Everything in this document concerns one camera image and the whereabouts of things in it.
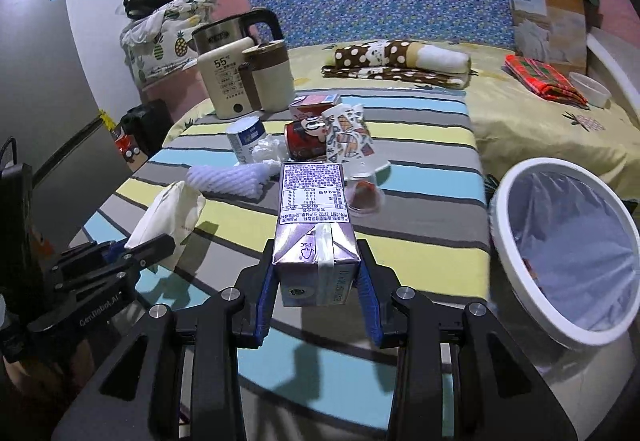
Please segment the clear plastic cup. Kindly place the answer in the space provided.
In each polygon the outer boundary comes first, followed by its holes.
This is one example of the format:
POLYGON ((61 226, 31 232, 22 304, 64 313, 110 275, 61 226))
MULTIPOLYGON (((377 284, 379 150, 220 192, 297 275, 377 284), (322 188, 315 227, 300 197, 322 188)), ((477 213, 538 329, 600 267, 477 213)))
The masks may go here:
POLYGON ((364 159, 343 164, 345 197, 349 210, 357 214, 376 213, 383 206, 384 192, 378 187, 374 168, 364 159))

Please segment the pineapple print bundle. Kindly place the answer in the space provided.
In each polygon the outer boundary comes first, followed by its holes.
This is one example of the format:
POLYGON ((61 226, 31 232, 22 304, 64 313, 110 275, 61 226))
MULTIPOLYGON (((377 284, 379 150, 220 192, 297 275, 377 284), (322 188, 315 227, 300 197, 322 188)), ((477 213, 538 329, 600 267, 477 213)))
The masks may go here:
POLYGON ((217 4, 172 0, 122 30, 119 45, 139 90, 196 59, 193 33, 214 20, 217 4))

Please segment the white blue yogurt cup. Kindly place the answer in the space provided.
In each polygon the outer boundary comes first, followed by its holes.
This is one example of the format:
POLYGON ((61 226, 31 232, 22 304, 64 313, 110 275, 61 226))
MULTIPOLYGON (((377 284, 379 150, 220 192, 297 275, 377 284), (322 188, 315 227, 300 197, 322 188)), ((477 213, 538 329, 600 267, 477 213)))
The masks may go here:
POLYGON ((253 149, 267 132, 259 116, 248 115, 229 124, 226 135, 240 164, 253 162, 253 149))

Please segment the pink storage box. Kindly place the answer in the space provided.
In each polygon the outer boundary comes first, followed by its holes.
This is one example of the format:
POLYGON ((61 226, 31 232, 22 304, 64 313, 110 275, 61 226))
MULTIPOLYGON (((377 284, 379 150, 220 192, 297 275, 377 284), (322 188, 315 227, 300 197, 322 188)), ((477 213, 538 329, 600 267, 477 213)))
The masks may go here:
POLYGON ((143 103, 162 100, 174 121, 178 121, 207 97, 201 74, 195 66, 176 70, 145 86, 141 92, 143 103))

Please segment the striped tablecloth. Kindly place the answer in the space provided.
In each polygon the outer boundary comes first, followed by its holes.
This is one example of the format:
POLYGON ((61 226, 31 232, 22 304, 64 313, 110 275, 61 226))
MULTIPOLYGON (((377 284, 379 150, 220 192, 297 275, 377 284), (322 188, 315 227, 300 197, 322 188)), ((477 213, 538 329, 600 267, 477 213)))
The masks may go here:
MULTIPOLYGON (((436 89, 350 88, 374 144, 388 162, 374 179, 384 194, 352 229, 401 283, 463 305, 488 294, 489 241, 482 166, 462 94, 436 89)), ((176 124, 168 142, 107 198, 82 229, 97 242, 126 239, 155 197, 197 164, 235 163, 227 123, 202 102, 176 124)), ((320 190, 274 182, 262 198, 213 196, 173 269, 145 271, 146 302, 200 305, 232 285, 262 257, 281 222, 297 221, 320 190)), ((334 307, 276 305, 264 344, 239 352, 245 428, 252 440, 377 440, 385 433, 396 357, 364 329, 352 280, 338 269, 338 233, 314 224, 295 246, 307 279, 283 296, 345 296, 334 307)))

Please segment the red cartoon can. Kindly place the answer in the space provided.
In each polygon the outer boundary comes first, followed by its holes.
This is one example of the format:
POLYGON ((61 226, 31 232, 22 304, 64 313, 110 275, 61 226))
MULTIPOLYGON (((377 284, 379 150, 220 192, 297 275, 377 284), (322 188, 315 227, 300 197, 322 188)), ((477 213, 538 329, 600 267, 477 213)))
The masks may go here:
POLYGON ((293 160, 304 161, 326 155, 328 127, 321 116, 295 120, 284 127, 288 153, 293 160))

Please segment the purple milk carton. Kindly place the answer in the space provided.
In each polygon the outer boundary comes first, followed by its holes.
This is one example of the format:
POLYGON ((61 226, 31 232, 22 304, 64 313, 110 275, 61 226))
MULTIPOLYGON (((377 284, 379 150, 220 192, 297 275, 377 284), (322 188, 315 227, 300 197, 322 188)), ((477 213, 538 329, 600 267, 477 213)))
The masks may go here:
POLYGON ((282 166, 272 265, 285 308, 344 305, 360 254, 338 164, 282 166))

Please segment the grey refrigerator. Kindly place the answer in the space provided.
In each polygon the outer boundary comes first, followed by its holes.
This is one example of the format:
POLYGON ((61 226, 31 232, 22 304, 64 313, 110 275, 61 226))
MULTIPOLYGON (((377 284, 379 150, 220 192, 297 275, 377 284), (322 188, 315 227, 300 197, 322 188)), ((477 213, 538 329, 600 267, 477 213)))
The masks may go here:
POLYGON ((131 171, 104 126, 65 0, 1 0, 1 135, 34 169, 32 219, 65 249, 131 171))

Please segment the brown polka dot pillow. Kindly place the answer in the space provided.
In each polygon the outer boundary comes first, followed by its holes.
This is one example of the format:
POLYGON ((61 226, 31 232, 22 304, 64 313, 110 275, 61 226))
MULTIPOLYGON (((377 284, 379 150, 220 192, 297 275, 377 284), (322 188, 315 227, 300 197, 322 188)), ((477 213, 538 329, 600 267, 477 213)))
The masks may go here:
POLYGON ((471 70, 471 57, 414 40, 375 40, 339 46, 326 64, 347 68, 399 67, 463 75, 471 70))

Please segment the brown cream mug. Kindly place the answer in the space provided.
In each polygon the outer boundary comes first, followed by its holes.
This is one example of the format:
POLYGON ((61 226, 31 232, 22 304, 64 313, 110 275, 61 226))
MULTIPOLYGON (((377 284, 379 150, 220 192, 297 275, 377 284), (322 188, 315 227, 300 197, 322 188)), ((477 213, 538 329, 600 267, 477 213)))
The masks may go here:
POLYGON ((254 110, 283 112, 294 101, 294 78, 284 40, 261 43, 244 50, 239 73, 254 110))

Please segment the white foam fruit net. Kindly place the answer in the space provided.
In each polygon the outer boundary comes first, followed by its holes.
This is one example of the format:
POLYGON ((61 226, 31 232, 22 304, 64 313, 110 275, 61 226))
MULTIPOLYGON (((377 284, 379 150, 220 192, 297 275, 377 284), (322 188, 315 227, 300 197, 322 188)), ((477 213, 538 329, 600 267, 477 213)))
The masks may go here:
POLYGON ((186 172, 186 184, 203 194, 257 200, 280 169, 280 162, 273 160, 233 167, 192 166, 186 172))

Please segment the patterned paper cup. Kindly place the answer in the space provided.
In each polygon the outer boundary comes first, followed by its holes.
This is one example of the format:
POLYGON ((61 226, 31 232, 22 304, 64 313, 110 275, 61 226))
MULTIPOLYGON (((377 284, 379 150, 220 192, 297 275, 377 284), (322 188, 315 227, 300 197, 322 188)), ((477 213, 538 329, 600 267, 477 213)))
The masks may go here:
POLYGON ((390 162, 374 144, 362 104, 338 104, 322 112, 326 123, 326 159, 339 164, 346 179, 378 174, 390 162))

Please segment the crumpled white tissue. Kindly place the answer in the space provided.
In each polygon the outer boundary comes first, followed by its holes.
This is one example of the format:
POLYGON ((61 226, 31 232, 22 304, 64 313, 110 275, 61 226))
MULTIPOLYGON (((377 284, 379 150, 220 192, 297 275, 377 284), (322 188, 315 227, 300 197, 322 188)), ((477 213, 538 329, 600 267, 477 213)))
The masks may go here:
POLYGON ((269 164, 269 166, 280 166, 289 161, 290 154, 283 136, 266 134, 260 138, 252 148, 252 159, 254 162, 269 164))

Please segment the yellow bed sheet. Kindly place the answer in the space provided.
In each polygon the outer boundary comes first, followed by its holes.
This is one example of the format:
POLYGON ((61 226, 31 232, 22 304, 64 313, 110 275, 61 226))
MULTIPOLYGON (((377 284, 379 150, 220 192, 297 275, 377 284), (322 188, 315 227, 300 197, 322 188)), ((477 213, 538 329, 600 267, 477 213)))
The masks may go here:
POLYGON ((506 50, 462 43, 474 71, 469 86, 439 92, 417 83, 326 78, 326 45, 288 55, 300 91, 341 90, 361 103, 381 153, 396 164, 421 164, 431 144, 475 147, 484 172, 501 178, 518 162, 563 159, 589 170, 623 199, 639 197, 639 130, 617 105, 589 110, 544 101, 502 70, 506 50))

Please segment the pink strawberry milk carton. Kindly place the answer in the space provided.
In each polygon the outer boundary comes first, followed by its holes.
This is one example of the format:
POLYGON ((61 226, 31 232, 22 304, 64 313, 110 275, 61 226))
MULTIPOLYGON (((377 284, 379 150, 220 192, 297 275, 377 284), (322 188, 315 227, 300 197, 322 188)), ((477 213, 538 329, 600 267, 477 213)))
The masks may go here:
POLYGON ((288 110, 294 120, 304 120, 319 117, 342 101, 338 93, 311 93, 299 95, 288 105, 288 110))

